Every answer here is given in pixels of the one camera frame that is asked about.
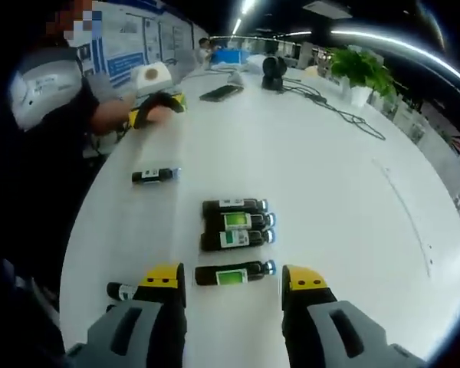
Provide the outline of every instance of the smartphone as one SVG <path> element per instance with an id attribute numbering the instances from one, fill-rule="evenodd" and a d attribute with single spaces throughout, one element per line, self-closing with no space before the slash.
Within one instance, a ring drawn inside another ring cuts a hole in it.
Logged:
<path id="1" fill-rule="evenodd" d="M 234 94 L 242 92 L 243 90 L 243 87 L 227 84 L 226 86 L 212 90 L 207 94 L 203 94 L 199 97 L 199 99 L 201 101 L 220 102 Z"/>

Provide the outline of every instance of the white table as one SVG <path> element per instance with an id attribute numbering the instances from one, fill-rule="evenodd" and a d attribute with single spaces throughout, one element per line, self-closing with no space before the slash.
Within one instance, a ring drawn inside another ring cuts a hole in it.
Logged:
<path id="1" fill-rule="evenodd" d="M 289 72 L 300 77 L 299 71 Z M 66 348 L 110 299 L 109 281 L 136 284 L 154 265 L 186 266 L 186 367 L 284 367 L 281 266 L 319 271 L 340 300 L 381 324 L 389 343 L 429 358 L 460 318 L 460 219 L 443 183 L 410 140 L 373 108 L 355 110 L 316 78 L 336 108 L 364 117 L 386 141 L 296 94 L 245 91 L 222 103 L 199 96 L 225 75 L 182 82 L 189 111 L 153 131 L 130 131 L 92 185 L 71 234 L 61 281 Z M 177 163 L 178 183 L 133 188 L 140 155 Z M 266 198 L 277 241 L 199 254 L 201 203 Z M 192 284 L 197 265 L 273 258 L 276 277 L 229 287 Z"/>

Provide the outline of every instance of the potted plant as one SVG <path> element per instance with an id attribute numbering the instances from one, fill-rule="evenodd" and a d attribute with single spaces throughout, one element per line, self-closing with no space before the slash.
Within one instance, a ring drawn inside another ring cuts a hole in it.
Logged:
<path id="1" fill-rule="evenodd" d="M 366 51 L 334 49 L 330 71 L 342 79 L 343 96 L 359 107 L 366 103 L 372 90 L 378 91 L 382 97 L 395 92 L 389 70 Z"/>

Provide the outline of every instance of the white pot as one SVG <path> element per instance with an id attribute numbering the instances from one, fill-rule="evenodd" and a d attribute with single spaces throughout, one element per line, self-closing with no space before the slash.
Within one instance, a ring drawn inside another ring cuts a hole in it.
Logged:
<path id="1" fill-rule="evenodd" d="M 343 100 L 358 107 L 365 106 L 366 102 L 368 101 L 368 97 L 372 92 L 370 87 L 351 88 L 350 80 L 346 77 L 341 80 L 340 85 L 342 87 L 341 97 Z"/>

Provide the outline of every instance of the green leaves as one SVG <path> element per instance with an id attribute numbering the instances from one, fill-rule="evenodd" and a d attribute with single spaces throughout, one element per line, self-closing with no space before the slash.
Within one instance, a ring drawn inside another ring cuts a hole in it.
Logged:
<path id="1" fill-rule="evenodd" d="M 381 96 L 395 93 L 389 70 L 368 52 L 333 49 L 330 71 L 335 77 L 348 77 L 350 86 L 370 87 Z"/>

